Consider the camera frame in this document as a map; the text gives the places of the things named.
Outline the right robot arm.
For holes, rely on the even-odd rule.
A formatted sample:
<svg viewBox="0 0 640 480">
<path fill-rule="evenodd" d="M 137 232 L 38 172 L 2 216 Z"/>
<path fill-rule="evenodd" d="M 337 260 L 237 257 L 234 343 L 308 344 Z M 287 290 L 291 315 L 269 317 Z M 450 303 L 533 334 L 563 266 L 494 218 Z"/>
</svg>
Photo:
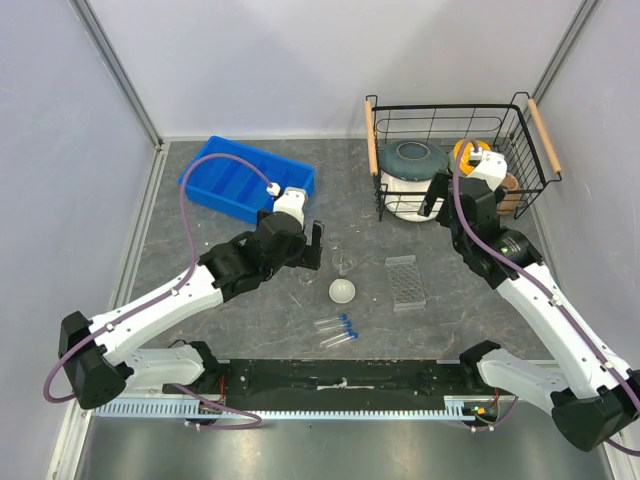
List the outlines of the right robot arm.
<svg viewBox="0 0 640 480">
<path fill-rule="evenodd" d="M 565 439 L 589 452 L 639 418 L 639 373 L 608 348 L 559 289 L 538 250 L 521 232 L 501 225 L 502 187 L 478 178 L 435 174 L 420 207 L 441 205 L 437 222 L 476 275 L 509 302 L 560 369 L 541 367 L 485 340 L 463 352 L 458 381 L 467 392 L 505 390 L 549 414 Z"/>
</svg>

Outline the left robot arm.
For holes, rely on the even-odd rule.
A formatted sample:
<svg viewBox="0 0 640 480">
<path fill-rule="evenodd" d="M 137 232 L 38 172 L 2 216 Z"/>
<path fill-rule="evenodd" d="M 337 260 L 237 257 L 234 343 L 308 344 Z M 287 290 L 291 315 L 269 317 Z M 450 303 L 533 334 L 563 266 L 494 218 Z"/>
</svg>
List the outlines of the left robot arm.
<svg viewBox="0 0 640 480">
<path fill-rule="evenodd" d="M 217 361 L 203 342 L 176 352 L 143 344 L 207 309 L 257 289 L 281 268 L 321 265 L 324 225 L 305 234 L 297 218 L 262 211 L 255 230 L 213 246 L 176 278 L 137 300 L 93 318 L 63 318 L 58 356 L 80 407 L 92 410 L 130 390 L 189 385 L 208 393 L 219 382 Z"/>
</svg>

